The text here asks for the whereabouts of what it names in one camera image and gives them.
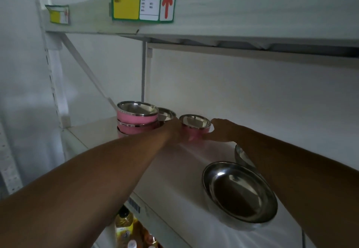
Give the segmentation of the person's left hand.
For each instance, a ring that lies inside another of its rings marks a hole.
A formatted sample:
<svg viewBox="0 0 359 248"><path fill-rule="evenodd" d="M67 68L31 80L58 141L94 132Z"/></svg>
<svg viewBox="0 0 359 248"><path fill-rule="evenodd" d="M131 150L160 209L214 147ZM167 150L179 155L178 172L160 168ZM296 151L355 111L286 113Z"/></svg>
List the person's left hand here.
<svg viewBox="0 0 359 248"><path fill-rule="evenodd" d="M190 134L178 118L166 121L162 127L164 128L167 144L182 143L182 134Z"/></svg>

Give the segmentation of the person's right hand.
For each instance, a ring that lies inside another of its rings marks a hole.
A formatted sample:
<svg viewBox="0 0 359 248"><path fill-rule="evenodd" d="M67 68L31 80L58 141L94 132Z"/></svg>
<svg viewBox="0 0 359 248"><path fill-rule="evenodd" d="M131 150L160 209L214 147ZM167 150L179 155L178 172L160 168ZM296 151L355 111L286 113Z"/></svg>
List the person's right hand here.
<svg viewBox="0 0 359 248"><path fill-rule="evenodd" d="M237 142L241 126L227 120L214 118L211 120L212 132L221 132L225 135L225 142Z"/></svg>

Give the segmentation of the small pink steel bowl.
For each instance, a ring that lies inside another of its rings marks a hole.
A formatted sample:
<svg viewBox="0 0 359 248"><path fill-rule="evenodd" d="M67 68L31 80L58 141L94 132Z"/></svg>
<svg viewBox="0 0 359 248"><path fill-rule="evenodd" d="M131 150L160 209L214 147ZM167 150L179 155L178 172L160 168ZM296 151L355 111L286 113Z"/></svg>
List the small pink steel bowl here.
<svg viewBox="0 0 359 248"><path fill-rule="evenodd" d="M202 135L208 133L211 128L211 121L201 115L185 114L180 116L179 120L192 136L197 137L196 140L201 139Z"/></svg>

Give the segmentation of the person's left forearm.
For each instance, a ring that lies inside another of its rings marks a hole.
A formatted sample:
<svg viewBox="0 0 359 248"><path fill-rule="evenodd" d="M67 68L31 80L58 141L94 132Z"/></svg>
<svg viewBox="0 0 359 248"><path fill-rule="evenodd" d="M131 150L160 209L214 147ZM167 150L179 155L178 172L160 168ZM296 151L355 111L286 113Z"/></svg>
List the person's left forearm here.
<svg viewBox="0 0 359 248"><path fill-rule="evenodd" d="M0 248L80 248L130 196L164 128L79 154L0 201Z"/></svg>

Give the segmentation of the person's right forearm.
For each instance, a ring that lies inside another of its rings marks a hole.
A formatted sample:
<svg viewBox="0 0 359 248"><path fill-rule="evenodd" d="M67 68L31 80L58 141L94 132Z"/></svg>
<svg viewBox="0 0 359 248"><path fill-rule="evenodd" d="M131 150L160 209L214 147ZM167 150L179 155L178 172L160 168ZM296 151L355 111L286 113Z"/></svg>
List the person's right forearm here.
<svg viewBox="0 0 359 248"><path fill-rule="evenodd" d="M317 248L359 248L359 171L243 126L235 141Z"/></svg>

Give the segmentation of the large steel bowl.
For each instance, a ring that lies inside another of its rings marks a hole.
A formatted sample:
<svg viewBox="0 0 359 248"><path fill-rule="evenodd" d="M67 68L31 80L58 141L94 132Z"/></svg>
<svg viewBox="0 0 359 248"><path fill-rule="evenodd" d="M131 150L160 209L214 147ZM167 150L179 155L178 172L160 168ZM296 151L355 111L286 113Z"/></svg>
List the large steel bowl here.
<svg viewBox="0 0 359 248"><path fill-rule="evenodd" d="M254 231L276 217L275 193L259 175L233 162L207 165L201 177L209 212L222 224L237 231Z"/></svg>

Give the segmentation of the barcode sticker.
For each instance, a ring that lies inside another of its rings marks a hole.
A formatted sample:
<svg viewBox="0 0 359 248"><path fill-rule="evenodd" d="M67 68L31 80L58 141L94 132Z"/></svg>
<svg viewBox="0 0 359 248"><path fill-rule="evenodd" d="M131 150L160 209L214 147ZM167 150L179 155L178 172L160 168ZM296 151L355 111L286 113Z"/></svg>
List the barcode sticker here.
<svg viewBox="0 0 359 248"><path fill-rule="evenodd" d="M141 206L138 205L131 197L128 198L129 205L138 213L141 213Z"/></svg>

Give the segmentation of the orange bottle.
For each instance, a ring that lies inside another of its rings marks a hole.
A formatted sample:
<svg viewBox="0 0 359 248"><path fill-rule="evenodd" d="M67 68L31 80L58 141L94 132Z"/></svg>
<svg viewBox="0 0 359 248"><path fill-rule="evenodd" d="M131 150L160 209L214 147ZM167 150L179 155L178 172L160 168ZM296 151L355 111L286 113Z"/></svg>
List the orange bottle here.
<svg viewBox="0 0 359 248"><path fill-rule="evenodd" d="M162 248L159 241L143 226L140 228L141 248Z"/></svg>

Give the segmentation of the yellow oil bottle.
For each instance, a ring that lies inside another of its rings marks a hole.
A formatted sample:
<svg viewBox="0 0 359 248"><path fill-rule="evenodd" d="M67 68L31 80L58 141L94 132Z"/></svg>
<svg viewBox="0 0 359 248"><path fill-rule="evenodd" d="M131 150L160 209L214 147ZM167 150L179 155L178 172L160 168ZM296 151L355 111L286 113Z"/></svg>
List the yellow oil bottle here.
<svg viewBox="0 0 359 248"><path fill-rule="evenodd" d="M115 218L115 235L117 248L127 248L132 238L134 228L134 215L123 205Z"/></svg>

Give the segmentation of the white metal shelf rack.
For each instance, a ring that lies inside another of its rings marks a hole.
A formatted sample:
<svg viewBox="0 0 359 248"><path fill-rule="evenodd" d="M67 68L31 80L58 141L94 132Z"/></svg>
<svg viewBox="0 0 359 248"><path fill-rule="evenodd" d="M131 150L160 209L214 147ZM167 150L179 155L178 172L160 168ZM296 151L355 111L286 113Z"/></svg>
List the white metal shelf rack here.
<svg viewBox="0 0 359 248"><path fill-rule="evenodd" d="M45 5L69 5L70 25ZM359 170L359 0L0 0L0 173L9 193L118 138L116 104L227 118Z"/></svg>

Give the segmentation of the large green-bordered shelf label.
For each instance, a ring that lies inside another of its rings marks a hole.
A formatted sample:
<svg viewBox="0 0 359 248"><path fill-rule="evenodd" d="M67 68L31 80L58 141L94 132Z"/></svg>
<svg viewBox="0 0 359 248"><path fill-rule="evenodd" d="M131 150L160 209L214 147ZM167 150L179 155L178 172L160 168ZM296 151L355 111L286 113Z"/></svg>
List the large green-bordered shelf label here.
<svg viewBox="0 0 359 248"><path fill-rule="evenodd" d="M111 0L113 21L173 23L176 0Z"/></svg>

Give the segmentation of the small green-bordered shelf label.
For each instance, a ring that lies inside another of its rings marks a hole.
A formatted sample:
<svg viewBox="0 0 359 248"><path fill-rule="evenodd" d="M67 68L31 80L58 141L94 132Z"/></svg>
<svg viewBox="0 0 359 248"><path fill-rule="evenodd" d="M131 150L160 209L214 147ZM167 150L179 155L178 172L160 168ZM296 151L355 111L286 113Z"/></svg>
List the small green-bordered shelf label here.
<svg viewBox="0 0 359 248"><path fill-rule="evenodd" d="M69 5L45 5L49 12L50 23L70 25Z"/></svg>

